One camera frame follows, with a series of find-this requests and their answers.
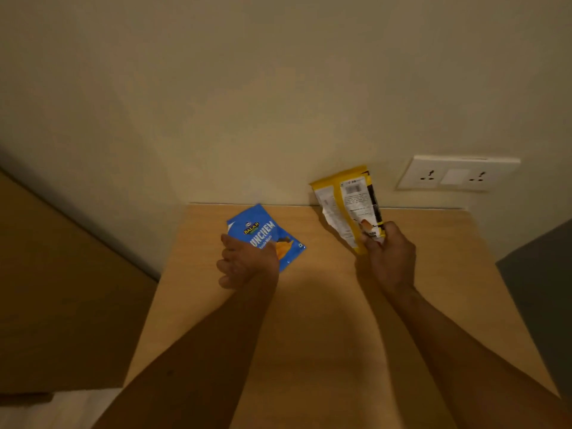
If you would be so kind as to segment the brown wooden board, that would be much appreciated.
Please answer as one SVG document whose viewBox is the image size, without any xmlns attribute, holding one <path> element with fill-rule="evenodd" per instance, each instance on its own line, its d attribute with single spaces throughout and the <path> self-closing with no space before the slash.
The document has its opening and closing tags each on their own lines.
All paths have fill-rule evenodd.
<svg viewBox="0 0 572 429">
<path fill-rule="evenodd" d="M 123 387 L 157 286 L 0 168 L 0 407 Z"/>
</svg>

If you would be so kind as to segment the yellow snack packet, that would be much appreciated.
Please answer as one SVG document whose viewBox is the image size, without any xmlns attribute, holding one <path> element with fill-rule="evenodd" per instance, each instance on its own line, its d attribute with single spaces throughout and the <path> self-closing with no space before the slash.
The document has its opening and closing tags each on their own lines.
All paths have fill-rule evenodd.
<svg viewBox="0 0 572 429">
<path fill-rule="evenodd" d="M 366 165 L 310 183 L 325 221 L 353 251 L 366 252 L 361 235 L 383 243 L 386 233 L 371 175 Z"/>
</svg>

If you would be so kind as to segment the person's right forearm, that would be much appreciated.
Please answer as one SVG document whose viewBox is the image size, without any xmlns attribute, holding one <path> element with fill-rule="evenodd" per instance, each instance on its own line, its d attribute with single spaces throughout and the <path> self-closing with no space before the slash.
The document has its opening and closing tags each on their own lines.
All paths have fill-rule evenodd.
<svg viewBox="0 0 572 429">
<path fill-rule="evenodd" d="M 381 286 L 459 429 L 572 429 L 566 404 L 411 286 Z"/>
</svg>

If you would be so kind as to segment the person's left forearm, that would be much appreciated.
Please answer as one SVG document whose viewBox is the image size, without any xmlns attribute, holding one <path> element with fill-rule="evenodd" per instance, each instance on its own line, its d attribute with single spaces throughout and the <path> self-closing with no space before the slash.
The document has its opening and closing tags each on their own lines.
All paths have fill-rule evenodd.
<svg viewBox="0 0 572 429">
<path fill-rule="evenodd" d="M 229 429 L 278 274 L 252 275 L 142 370 L 92 429 Z"/>
</svg>

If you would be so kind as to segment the person's left hand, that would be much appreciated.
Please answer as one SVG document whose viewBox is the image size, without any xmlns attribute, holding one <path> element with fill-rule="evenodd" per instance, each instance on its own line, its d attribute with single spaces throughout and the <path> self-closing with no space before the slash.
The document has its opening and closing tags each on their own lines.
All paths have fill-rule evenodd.
<svg viewBox="0 0 572 429">
<path fill-rule="evenodd" d="M 273 243 L 259 249 L 244 242 L 241 257 L 244 265 L 244 283 L 241 288 L 254 284 L 276 288 L 279 281 L 280 263 Z"/>
</svg>

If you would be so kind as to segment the blue snack packet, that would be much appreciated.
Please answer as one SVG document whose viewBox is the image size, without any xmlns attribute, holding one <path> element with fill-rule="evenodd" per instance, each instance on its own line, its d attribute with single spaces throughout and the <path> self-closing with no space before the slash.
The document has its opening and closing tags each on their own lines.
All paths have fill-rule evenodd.
<svg viewBox="0 0 572 429">
<path fill-rule="evenodd" d="M 259 249 L 273 243 L 282 273 L 306 246 L 276 223 L 261 204 L 256 204 L 226 221 L 227 234 Z"/>
</svg>

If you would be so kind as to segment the white wall socket plate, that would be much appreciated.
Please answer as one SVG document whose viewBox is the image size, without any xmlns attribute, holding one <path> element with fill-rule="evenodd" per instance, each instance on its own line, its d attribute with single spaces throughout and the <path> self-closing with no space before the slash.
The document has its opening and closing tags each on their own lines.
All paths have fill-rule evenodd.
<svg viewBox="0 0 572 429">
<path fill-rule="evenodd" d="M 488 192 L 521 165 L 519 158 L 413 156 L 397 190 Z"/>
</svg>

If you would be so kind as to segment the person's right hand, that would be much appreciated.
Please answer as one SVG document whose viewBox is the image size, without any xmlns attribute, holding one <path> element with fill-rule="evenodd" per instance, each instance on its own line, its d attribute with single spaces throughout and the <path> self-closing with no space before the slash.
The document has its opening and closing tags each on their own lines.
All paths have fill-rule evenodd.
<svg viewBox="0 0 572 429">
<path fill-rule="evenodd" d="M 414 292 L 416 247 L 393 221 L 385 223 L 385 233 L 382 243 L 361 234 L 375 280 L 389 297 Z"/>
</svg>

